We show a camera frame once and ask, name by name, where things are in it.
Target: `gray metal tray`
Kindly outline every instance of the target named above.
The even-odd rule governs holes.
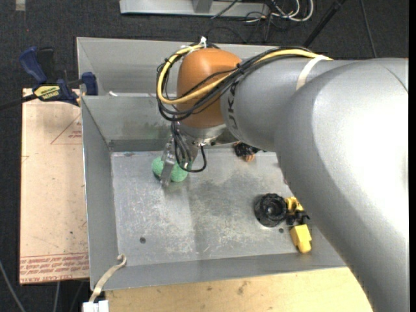
[[[119,59],[108,41],[108,59]],[[155,44],[144,42],[123,40],[133,55]],[[206,170],[164,190],[151,162],[162,154],[169,128],[154,97],[85,96],[81,109],[92,287],[121,253],[127,264],[105,290],[345,266],[313,224],[313,249],[300,254],[285,224],[267,228],[257,221],[258,195],[292,195],[275,153],[244,162],[231,145],[207,148]]]

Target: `yellow clamp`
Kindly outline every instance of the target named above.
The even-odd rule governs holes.
[[[298,199],[294,196],[285,198],[285,201],[289,213],[304,210]],[[300,253],[307,253],[312,249],[312,237],[306,224],[292,227],[289,230],[289,233],[291,234],[293,244],[299,249]]]

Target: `gray robot arm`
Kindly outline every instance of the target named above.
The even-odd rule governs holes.
[[[375,311],[410,310],[408,62],[278,60],[222,100],[228,129],[276,151],[294,195]]]

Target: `black cable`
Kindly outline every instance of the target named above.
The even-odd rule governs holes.
[[[207,168],[207,157],[205,156],[205,151],[203,150],[203,146],[200,146],[201,149],[201,154],[202,154],[202,159],[203,159],[203,166],[197,170],[192,170],[192,169],[188,169],[188,168],[184,168],[183,166],[181,166],[181,161],[179,160],[179,157],[177,155],[177,144],[175,142],[175,156],[176,156],[176,162],[179,165],[179,167],[186,171],[186,172],[190,172],[192,174],[197,174],[198,172],[202,172]]]
[[[238,1],[239,0],[234,0],[227,8],[221,10],[217,15],[214,15],[213,17],[211,17],[211,19],[215,19],[215,18],[221,16],[222,14],[227,12],[232,6],[234,6]]]
[[[231,86],[232,83],[235,82],[235,80],[237,79],[237,77],[241,76],[242,74],[248,72],[249,70],[254,70],[257,69],[259,67],[261,67],[264,64],[267,64],[270,62],[270,59],[266,59],[263,60],[261,62],[257,62],[259,59],[263,58],[264,56],[273,53],[273,52],[277,52],[277,51],[281,51],[284,49],[302,49],[304,51],[308,51],[310,52],[310,50],[304,49],[303,47],[276,47],[273,49],[269,49],[268,51],[265,51],[257,56],[254,56],[242,63],[240,63],[237,67],[237,69],[232,72],[230,75],[228,75],[227,78],[225,78],[220,84],[218,84],[216,87],[214,87],[213,89],[211,89],[210,91],[208,91],[204,96],[202,96],[201,99],[199,99],[195,105],[193,105],[191,108],[187,109],[187,110],[177,110],[177,111],[172,111],[168,108],[166,108],[163,103],[161,102],[161,100],[159,98],[157,98],[158,101],[158,107],[159,107],[159,112],[162,114],[162,116],[167,119],[168,121],[171,122],[177,122],[180,120],[183,120],[187,117],[189,117],[193,112],[195,112],[196,109],[210,104],[212,105],[212,103],[214,103],[215,101],[213,101],[212,103],[210,103],[210,101],[212,101],[212,99],[217,96],[221,91],[223,91],[223,89],[227,89],[229,86]],[[291,57],[292,55],[285,55],[285,56],[278,56],[278,57],[274,57],[271,58],[272,60],[274,59],[280,59],[283,57]],[[172,114],[174,116],[172,117],[168,117],[166,114]]]
[[[371,48],[372,48],[372,54],[374,55],[374,58],[377,58],[377,52],[376,52],[376,48],[374,46],[374,42],[372,41],[372,36],[371,36],[369,21],[367,19],[367,13],[365,12],[365,8],[364,8],[364,1],[363,0],[359,0],[359,2],[361,3],[361,9],[363,10],[365,27],[367,28],[367,33],[369,34]]]
[[[308,47],[311,45],[313,40],[318,36],[318,34],[321,32],[321,30],[325,27],[325,25],[332,19],[334,14],[341,9],[342,5],[345,3],[346,0],[335,0],[332,4],[332,7],[329,9],[329,11],[326,12],[324,17],[319,21],[318,25],[315,27],[315,29],[312,31],[312,33],[309,35],[309,37],[306,39],[304,43],[304,47]]]
[[[26,103],[27,101],[32,101],[32,100],[34,100],[34,99],[36,99],[36,98],[37,98],[37,97],[36,97],[36,95],[35,95],[35,94],[31,94],[31,95],[28,95],[28,96],[25,96],[25,97],[19,98],[19,99],[15,100],[15,101],[10,101],[10,102],[8,102],[8,103],[6,103],[6,104],[2,104],[2,105],[0,105],[0,111],[3,111],[3,110],[6,110],[6,109],[9,109],[9,108],[11,108],[11,107],[18,106],[18,105],[20,105],[20,104]]]
[[[208,35],[209,35],[209,33],[210,33],[212,30],[216,30],[216,29],[228,30],[228,31],[230,31],[231,33],[233,33],[234,35],[236,35],[237,37],[239,37],[239,38],[242,40],[242,42],[243,42],[244,44],[247,44],[247,43],[248,43],[247,39],[245,39],[245,38],[243,37],[243,35],[242,35],[239,31],[237,31],[237,30],[235,30],[235,29],[232,29],[232,28],[229,28],[229,27],[225,27],[225,26],[223,26],[223,27],[212,27],[212,28],[210,28],[210,29],[207,31],[206,36],[208,36]]]

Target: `wire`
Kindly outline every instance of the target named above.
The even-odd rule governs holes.
[[[372,48],[372,54],[374,55],[374,58],[377,58],[377,52],[376,52],[376,48],[374,46],[374,42],[372,40],[370,26],[369,26],[369,21],[367,19],[367,13],[365,12],[365,8],[364,8],[364,1],[363,0],[359,0],[359,2],[361,3],[361,9],[363,10],[365,27],[367,28],[367,33],[369,34],[371,48]]]
[[[9,289],[10,293],[12,294],[12,296],[13,296],[13,298],[14,298],[14,301],[17,303],[17,305],[18,305],[18,306],[19,306],[19,308],[20,308],[20,311],[21,311],[21,312],[26,312],[26,310],[25,310],[25,308],[23,307],[23,305],[21,304],[21,302],[20,302],[20,300],[19,300],[19,298],[18,298],[18,296],[17,296],[16,292],[14,291],[14,289],[13,289],[13,287],[12,287],[12,284],[10,283],[10,280],[9,280],[9,279],[8,279],[8,277],[7,277],[6,271],[5,271],[5,269],[3,268],[3,264],[1,263],[1,260],[0,260],[0,270],[1,270],[1,273],[2,273],[2,275],[3,275],[3,277],[4,277],[5,281],[6,281],[7,287],[8,287],[8,289]]]
[[[232,6],[234,6],[239,0],[234,0],[227,8],[221,10],[217,15],[214,15],[213,17],[211,17],[211,19],[215,19],[219,16],[221,16],[222,14],[224,14],[225,12],[227,12],[228,10],[231,9]]]
[[[94,300],[96,300],[96,298],[101,294],[101,291],[103,290],[103,286],[104,284],[106,284],[106,282],[109,280],[109,278],[120,268],[124,267],[126,262],[127,262],[127,258],[124,254],[120,254],[117,257],[117,260],[121,260],[122,262],[119,263],[118,265],[114,265],[111,266],[108,271],[106,271],[104,273],[104,275],[102,275],[102,277],[100,277],[100,279],[98,280],[96,286],[94,287],[94,290],[92,291],[91,297],[89,299],[89,302],[94,302]]]
[[[79,287],[77,289],[77,292],[75,293],[75,296],[73,297],[69,312],[72,312],[73,308],[75,307],[75,305],[77,303],[77,298],[79,296],[79,293],[81,292],[81,289],[83,288],[84,283],[86,283],[86,282],[81,282],[81,284],[79,285]]]
[[[53,302],[53,312],[57,312],[57,308],[58,308],[58,300],[59,300],[59,289],[60,289],[60,282],[58,282],[57,284],[57,291],[55,293],[55,300]]]
[[[290,13],[285,13],[276,3],[276,0],[270,0],[274,6],[274,8],[278,11],[278,12],[272,12],[272,16],[278,17],[278,18],[283,18],[283,19],[288,19],[291,21],[295,21],[295,22],[304,22],[307,21],[309,18],[311,18],[312,14],[313,14],[313,9],[314,9],[314,5],[313,5],[313,0],[307,0],[309,2],[309,13],[302,17],[302,18],[296,18],[295,16],[297,16],[299,14],[300,11],[300,2],[299,0],[295,0],[296,1],[296,11],[295,12],[290,12]]]
[[[178,51],[177,53],[174,53],[172,55],[172,57],[178,57],[179,56],[179,52],[180,51]],[[286,49],[286,50],[279,50],[279,51],[270,53],[269,55],[266,55],[265,57],[261,57],[259,60],[256,60],[254,62],[254,64],[256,64],[258,62],[261,62],[261,61],[263,61],[265,59],[271,59],[273,57],[278,57],[280,55],[299,55],[299,56],[303,56],[303,57],[307,57],[307,58],[315,58],[317,56],[316,53],[311,53],[311,52],[304,51],[304,50],[301,50],[301,49]],[[165,104],[169,104],[169,105],[186,103],[186,102],[188,102],[191,99],[194,99],[196,97],[202,96],[202,95],[206,94],[208,91],[216,88],[220,83],[223,83],[223,81],[225,81],[229,77],[229,75],[230,75],[230,74],[228,74],[226,76],[223,76],[223,77],[215,80],[214,82],[212,82],[212,83],[210,83],[208,85],[205,85],[202,88],[200,88],[200,89],[198,89],[196,91],[193,91],[192,93],[187,94],[185,96],[179,97],[177,99],[167,99],[167,98],[163,97],[163,78],[165,77],[166,72],[170,68],[169,65],[168,64],[165,64],[164,65],[164,68],[161,70],[161,73],[159,75],[159,80],[158,80],[158,83],[157,83],[157,98],[161,102],[163,102]]]
[[[9,109],[11,107],[18,106],[18,105],[23,104],[27,101],[32,101],[36,98],[38,98],[38,96],[36,96],[35,94],[31,94],[31,95],[19,98],[15,101],[11,101],[11,102],[8,102],[6,104],[2,104],[2,105],[0,105],[0,111],[5,110],[5,109]]]

